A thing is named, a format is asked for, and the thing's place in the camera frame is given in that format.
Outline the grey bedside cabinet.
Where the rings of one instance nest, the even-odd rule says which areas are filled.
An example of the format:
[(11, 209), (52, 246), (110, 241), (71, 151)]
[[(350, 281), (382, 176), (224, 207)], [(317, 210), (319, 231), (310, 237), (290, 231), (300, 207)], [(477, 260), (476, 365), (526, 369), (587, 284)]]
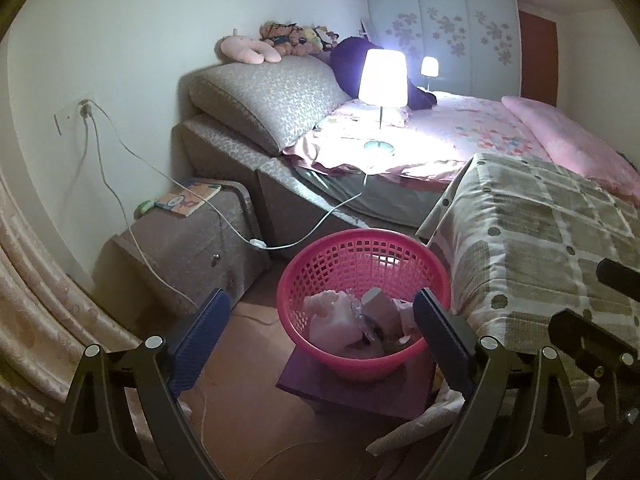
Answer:
[(153, 208), (112, 238), (157, 301), (185, 316), (216, 288), (238, 302), (270, 267), (266, 252), (246, 242), (262, 236), (250, 192), (239, 182), (221, 190), (188, 218)]

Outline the brown wooden door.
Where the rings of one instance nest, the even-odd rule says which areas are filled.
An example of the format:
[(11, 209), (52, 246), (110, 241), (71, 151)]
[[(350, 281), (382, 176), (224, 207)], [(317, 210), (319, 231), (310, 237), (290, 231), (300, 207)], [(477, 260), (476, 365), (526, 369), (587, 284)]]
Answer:
[(558, 29), (554, 21), (518, 12), (521, 29), (521, 96), (555, 106), (559, 87)]

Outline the white foam packing piece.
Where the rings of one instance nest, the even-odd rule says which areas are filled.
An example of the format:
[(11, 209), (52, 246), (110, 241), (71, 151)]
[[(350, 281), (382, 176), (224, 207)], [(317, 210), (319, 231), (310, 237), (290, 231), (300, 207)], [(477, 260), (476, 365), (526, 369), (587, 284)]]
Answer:
[(308, 316), (308, 340), (317, 348), (338, 356), (362, 338), (362, 329), (347, 292), (325, 290), (303, 301)]

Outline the lit white table lamp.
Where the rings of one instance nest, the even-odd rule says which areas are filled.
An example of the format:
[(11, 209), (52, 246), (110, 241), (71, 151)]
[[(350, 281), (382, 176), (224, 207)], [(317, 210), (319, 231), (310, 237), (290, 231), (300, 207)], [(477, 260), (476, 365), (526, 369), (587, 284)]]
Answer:
[(387, 139), (384, 113), (408, 104), (408, 68), (406, 56), (397, 50), (370, 49), (362, 68), (358, 100), (378, 109), (378, 128), (364, 148), (373, 153), (393, 154)]

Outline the silver pill blister pack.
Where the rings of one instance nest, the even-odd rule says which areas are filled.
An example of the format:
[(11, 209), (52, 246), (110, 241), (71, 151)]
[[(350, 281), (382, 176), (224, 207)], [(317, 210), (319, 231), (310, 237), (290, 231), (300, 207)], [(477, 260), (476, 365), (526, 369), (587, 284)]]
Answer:
[(350, 296), (349, 301), (352, 315), (361, 330), (362, 340), (366, 344), (380, 344), (383, 341), (383, 332), (380, 324), (363, 312), (362, 303), (357, 297)]

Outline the glass floral wardrobe doors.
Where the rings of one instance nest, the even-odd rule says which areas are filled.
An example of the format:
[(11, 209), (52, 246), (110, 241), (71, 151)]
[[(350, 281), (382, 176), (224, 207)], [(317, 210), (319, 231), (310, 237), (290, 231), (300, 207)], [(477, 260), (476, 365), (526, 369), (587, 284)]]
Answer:
[(516, 0), (367, 0), (370, 40), (401, 50), (417, 86), (500, 100), (521, 93)]

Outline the pink plastic mesh basket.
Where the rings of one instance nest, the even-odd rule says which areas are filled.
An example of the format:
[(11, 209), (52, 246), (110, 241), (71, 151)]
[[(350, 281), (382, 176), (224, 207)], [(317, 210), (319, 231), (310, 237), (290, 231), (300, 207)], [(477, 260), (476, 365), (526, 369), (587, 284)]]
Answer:
[(421, 289), (443, 307), (449, 278), (438, 258), (407, 235), (353, 229), (304, 248), (277, 289), (280, 322), (299, 350), (341, 378), (373, 382), (427, 344), (413, 319)]

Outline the dark purple plush toy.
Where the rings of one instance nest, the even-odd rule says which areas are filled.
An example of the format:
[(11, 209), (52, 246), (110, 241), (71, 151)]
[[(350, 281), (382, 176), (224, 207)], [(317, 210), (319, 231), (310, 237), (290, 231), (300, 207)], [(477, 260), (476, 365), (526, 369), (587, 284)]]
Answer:
[(349, 37), (333, 49), (329, 64), (341, 89), (367, 104), (408, 106), (410, 110), (430, 110), (437, 104), (433, 93), (410, 81), (406, 56), (401, 51)]

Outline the white tissue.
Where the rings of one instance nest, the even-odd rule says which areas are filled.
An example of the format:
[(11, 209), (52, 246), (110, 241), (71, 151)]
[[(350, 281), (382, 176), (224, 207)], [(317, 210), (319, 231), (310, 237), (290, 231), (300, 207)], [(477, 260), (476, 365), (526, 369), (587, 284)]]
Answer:
[(402, 299), (393, 299), (393, 303), (400, 317), (402, 333), (405, 336), (418, 336), (420, 330), (414, 319), (413, 303)]

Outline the beige patterned curtain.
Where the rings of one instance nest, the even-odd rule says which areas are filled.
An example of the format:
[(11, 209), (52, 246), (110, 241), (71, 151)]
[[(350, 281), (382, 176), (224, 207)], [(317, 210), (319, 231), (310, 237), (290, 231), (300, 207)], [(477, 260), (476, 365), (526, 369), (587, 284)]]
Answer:
[(1, 413), (55, 441), (70, 383), (89, 344), (140, 339), (98, 307), (54, 261), (1, 185)]

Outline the grey patterned headboard cushion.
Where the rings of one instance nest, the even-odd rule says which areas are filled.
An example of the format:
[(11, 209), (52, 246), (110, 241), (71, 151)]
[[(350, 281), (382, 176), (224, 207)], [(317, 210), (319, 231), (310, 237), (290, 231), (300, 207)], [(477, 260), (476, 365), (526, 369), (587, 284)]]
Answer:
[(313, 56), (214, 66), (194, 75), (189, 96), (195, 107), (271, 156), (350, 100), (331, 67)]

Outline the grey upholstered bed frame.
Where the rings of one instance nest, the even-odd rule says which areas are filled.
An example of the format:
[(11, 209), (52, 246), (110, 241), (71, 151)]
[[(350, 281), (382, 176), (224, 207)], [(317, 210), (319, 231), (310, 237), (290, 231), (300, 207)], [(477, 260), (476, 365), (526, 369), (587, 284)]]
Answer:
[(308, 243), (337, 231), (380, 228), (413, 234), (441, 192), (405, 188), (379, 177), (349, 174), (346, 181), (314, 177), (283, 157), (267, 154), (241, 133), (199, 114), (174, 129), (199, 177), (239, 182), (250, 192), (259, 229), (271, 247), (295, 256)]

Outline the colourful book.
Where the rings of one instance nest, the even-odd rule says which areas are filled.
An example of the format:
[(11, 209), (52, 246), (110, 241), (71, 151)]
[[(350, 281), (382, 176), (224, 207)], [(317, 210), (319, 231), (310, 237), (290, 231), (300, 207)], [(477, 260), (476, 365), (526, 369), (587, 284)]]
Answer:
[(192, 180), (178, 185), (171, 192), (154, 202), (154, 206), (161, 210), (188, 218), (213, 198), (221, 190), (221, 185), (204, 180)]

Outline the small green gadget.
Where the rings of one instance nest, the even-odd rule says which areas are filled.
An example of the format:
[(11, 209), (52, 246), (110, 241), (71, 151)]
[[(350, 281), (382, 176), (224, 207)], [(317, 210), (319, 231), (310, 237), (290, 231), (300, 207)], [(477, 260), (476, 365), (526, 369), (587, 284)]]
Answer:
[(136, 211), (138, 214), (146, 214), (153, 207), (154, 207), (154, 202), (152, 200), (145, 200), (144, 202), (142, 202), (137, 206)]

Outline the white wall socket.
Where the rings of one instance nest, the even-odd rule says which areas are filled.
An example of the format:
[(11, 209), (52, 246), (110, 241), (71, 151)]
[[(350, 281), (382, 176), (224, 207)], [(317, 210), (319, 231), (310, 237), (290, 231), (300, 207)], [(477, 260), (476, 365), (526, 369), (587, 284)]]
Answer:
[(93, 103), (91, 94), (79, 100), (68, 103), (54, 113), (53, 120), (60, 136), (71, 136), (80, 126), (87, 110)]

